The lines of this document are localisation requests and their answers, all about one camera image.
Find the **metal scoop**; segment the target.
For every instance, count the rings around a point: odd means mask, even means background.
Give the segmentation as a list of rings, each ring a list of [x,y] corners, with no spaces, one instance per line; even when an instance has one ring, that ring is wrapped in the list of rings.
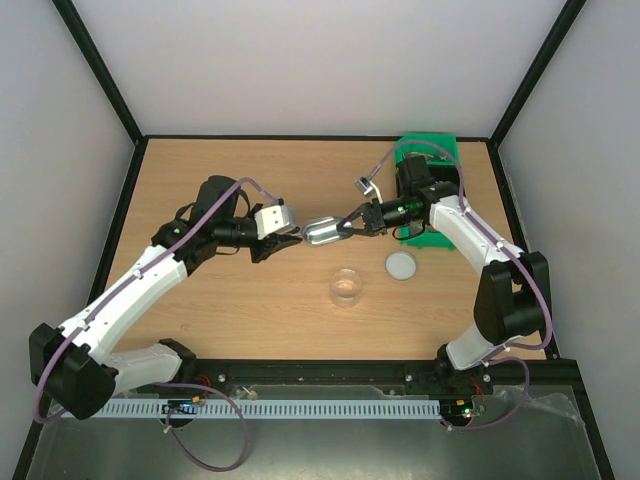
[[[336,228],[342,217],[328,216],[310,220],[301,228],[301,238],[312,246],[322,246],[339,241]]]

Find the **green bin of mixed candies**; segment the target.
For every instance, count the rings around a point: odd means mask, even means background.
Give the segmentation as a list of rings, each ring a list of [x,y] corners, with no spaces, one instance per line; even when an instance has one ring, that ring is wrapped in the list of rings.
[[[398,140],[400,146],[394,153],[399,163],[407,156],[424,155],[426,163],[433,166],[455,167],[459,164],[457,139],[444,133],[408,133]]]

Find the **green bin of gummy candies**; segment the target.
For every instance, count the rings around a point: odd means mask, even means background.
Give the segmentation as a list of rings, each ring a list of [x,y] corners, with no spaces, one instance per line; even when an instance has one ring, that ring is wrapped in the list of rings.
[[[422,229],[420,224],[401,227],[399,230],[400,243],[412,248],[442,248],[455,250],[454,244],[442,233],[431,227]]]

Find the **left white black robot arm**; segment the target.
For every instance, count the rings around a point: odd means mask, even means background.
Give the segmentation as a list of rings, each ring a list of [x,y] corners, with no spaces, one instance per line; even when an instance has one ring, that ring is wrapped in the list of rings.
[[[253,263],[300,243],[293,210],[268,195],[267,204],[247,204],[247,178],[209,177],[195,201],[180,207],[161,225],[136,262],[92,303],[53,328],[39,325],[29,336],[30,371],[36,387],[33,416],[43,396],[77,419],[96,414],[113,396],[187,376],[194,360],[183,345],[164,339],[125,353],[114,349],[151,306],[216,255],[246,248]]]

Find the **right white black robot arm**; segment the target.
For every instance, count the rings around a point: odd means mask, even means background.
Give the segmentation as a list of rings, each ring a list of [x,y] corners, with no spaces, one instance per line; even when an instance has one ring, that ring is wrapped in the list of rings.
[[[460,390],[471,369],[499,352],[521,347],[521,338],[541,331],[540,348],[552,334],[549,267],[538,252],[527,253],[500,236],[471,208],[463,182],[434,174],[421,155],[396,165],[397,198],[374,198],[337,224],[340,236],[373,237],[421,222],[443,234],[479,276],[472,325],[442,346],[436,379]]]

